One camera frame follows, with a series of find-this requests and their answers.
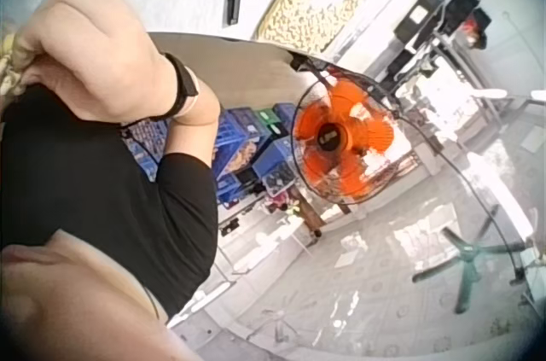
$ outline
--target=plastic crate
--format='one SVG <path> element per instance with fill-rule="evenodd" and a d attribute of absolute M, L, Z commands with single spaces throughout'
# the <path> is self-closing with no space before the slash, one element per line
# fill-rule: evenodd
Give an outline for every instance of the plastic crate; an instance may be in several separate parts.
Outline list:
<path fill-rule="evenodd" d="M 215 178 L 223 175 L 225 167 L 237 151 L 248 140 L 246 132 L 229 112 L 222 112 L 218 124 L 218 134 L 214 143 L 216 154 L 212 161 L 212 173 Z"/>
<path fill-rule="evenodd" d="M 267 129 L 266 125 L 261 122 L 261 119 L 251 108 L 234 108 L 230 109 L 229 112 L 239 125 L 247 131 L 248 140 L 256 143 L 256 149 L 259 150 L 267 138 L 271 136 L 271 131 Z"/>
<path fill-rule="evenodd" d="M 216 197 L 221 203 L 230 203 L 241 193 L 241 182 L 236 175 L 229 173 L 217 181 Z"/>
<path fill-rule="evenodd" d="M 155 180 L 155 175 L 157 174 L 157 163 L 155 163 L 155 160 L 150 157 L 148 152 L 146 152 L 141 145 L 132 139 L 126 139 L 125 144 L 133 154 L 136 163 L 144 170 L 148 179 L 153 182 Z"/>
<path fill-rule="evenodd" d="M 296 106 L 290 102 L 281 102 L 277 103 L 273 107 L 273 112 L 282 122 L 282 125 L 287 129 L 287 131 L 292 130 L 292 121 L 293 117 L 296 114 Z"/>
<path fill-rule="evenodd" d="M 137 141 L 146 147 L 156 160 L 161 159 L 168 131 L 165 121 L 153 122 L 147 119 L 127 129 Z"/>
<path fill-rule="evenodd" d="M 273 109 L 260 109 L 259 111 L 254 111 L 254 113 L 256 113 L 259 120 L 261 120 L 264 125 L 271 125 L 281 122 L 279 117 L 276 116 L 275 112 L 273 112 Z"/>
<path fill-rule="evenodd" d="M 287 162 L 279 162 L 263 178 L 262 183 L 271 197 L 277 197 L 281 192 L 294 184 L 296 177 Z"/>
<path fill-rule="evenodd" d="M 279 163 L 292 162 L 292 145 L 290 137 L 283 137 L 273 141 L 267 149 L 253 163 L 253 170 L 258 178 L 263 178 Z"/>

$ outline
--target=black sleeve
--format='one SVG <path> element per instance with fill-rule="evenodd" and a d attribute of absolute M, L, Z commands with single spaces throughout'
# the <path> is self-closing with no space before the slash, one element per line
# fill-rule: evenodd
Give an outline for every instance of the black sleeve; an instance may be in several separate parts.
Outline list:
<path fill-rule="evenodd" d="M 196 267 L 212 266 L 218 244 L 218 207 L 212 169 L 188 154 L 168 154 L 156 183 L 166 222 Z"/>

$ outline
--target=fan blade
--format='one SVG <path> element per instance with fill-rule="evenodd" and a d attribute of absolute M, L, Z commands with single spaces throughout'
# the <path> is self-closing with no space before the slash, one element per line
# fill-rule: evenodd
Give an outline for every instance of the fan blade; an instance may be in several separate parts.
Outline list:
<path fill-rule="evenodd" d="M 315 147 L 309 147 L 304 152 L 304 175 L 307 181 L 316 186 L 330 172 L 336 164 L 331 155 L 324 154 Z"/>
<path fill-rule="evenodd" d="M 361 179 L 365 172 L 363 160 L 351 151 L 343 152 L 340 159 L 338 174 L 341 193 L 352 197 L 365 195 L 368 192 L 368 185 Z"/>
<path fill-rule="evenodd" d="M 484 238 L 485 234 L 487 233 L 487 231 L 491 227 L 491 224 L 493 223 L 493 220 L 491 218 L 496 217 L 496 215 L 498 213 L 498 208 L 499 208 L 498 205 L 493 206 L 493 208 L 490 211 L 491 216 L 487 215 L 487 217 L 485 218 L 484 225 L 481 226 L 481 229 L 479 230 L 478 235 L 476 236 L 476 240 L 474 241 L 474 243 L 480 242 Z"/>
<path fill-rule="evenodd" d="M 473 248 L 472 245 L 466 243 L 461 237 L 456 235 L 455 232 L 449 227 L 444 227 L 442 229 L 442 234 L 447 240 L 450 241 L 450 243 L 453 246 L 457 247 L 457 250 L 459 250 L 460 252 L 464 252 Z"/>
<path fill-rule="evenodd" d="M 368 145 L 380 154 L 384 154 L 394 142 L 394 130 L 386 120 L 367 119 Z"/>
<path fill-rule="evenodd" d="M 323 121 L 328 118 L 328 108 L 319 101 L 313 102 L 299 115 L 294 125 L 293 135 L 298 140 L 309 140 L 315 137 Z"/>
<path fill-rule="evenodd" d="M 455 306 L 456 314 L 463 314 L 470 308 L 470 294 L 472 293 L 472 284 L 476 281 L 477 271 L 473 263 L 465 263 L 462 270 L 461 286 Z"/>
<path fill-rule="evenodd" d="M 503 253 L 516 253 L 524 252 L 529 248 L 524 242 L 509 243 L 507 246 L 488 246 L 480 247 L 483 253 L 487 254 L 503 254 Z"/>
<path fill-rule="evenodd" d="M 368 128 L 366 123 L 357 118 L 349 118 L 345 123 L 350 148 L 359 154 L 368 149 Z"/>
<path fill-rule="evenodd" d="M 330 91 L 330 102 L 332 112 L 336 115 L 347 117 L 352 107 L 357 103 L 362 103 L 368 97 L 368 94 L 351 81 L 342 79 Z"/>
<path fill-rule="evenodd" d="M 444 263 L 440 263 L 439 265 L 435 265 L 434 267 L 415 273 L 413 277 L 411 277 L 411 281 L 422 282 L 423 280 L 427 280 L 428 278 L 434 277 L 442 271 L 453 267 L 460 260 L 461 258 L 459 256 L 452 257 L 451 259 L 446 260 Z"/>
<path fill-rule="evenodd" d="M 342 96 L 353 103 L 364 102 L 368 94 L 358 85 L 347 79 L 341 79 L 330 90 L 331 96 Z"/>

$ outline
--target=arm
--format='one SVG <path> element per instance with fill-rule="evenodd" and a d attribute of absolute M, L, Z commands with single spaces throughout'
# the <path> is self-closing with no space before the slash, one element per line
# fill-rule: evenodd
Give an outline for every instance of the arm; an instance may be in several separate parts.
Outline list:
<path fill-rule="evenodd" d="M 177 77 L 173 66 L 168 68 L 169 86 L 176 87 Z M 220 103 L 211 88 L 199 80 L 191 70 L 192 79 L 199 91 L 198 96 L 189 98 L 180 114 L 172 119 L 167 135 L 165 155 L 189 154 L 204 162 L 212 164 L 212 149 L 218 130 Z M 175 90 L 168 90 L 165 103 L 172 105 Z"/>

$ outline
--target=watch strap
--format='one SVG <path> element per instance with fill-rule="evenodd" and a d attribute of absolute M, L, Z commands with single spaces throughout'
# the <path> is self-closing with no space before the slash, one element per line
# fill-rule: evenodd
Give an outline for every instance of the watch strap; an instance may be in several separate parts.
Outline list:
<path fill-rule="evenodd" d="M 188 96 L 197 96 L 199 94 L 194 80 L 182 62 L 176 56 L 166 52 L 163 53 L 163 56 L 174 66 L 177 75 L 177 97 L 172 104 L 172 108 L 166 114 L 150 118 L 154 121 L 176 116 L 182 110 Z"/>

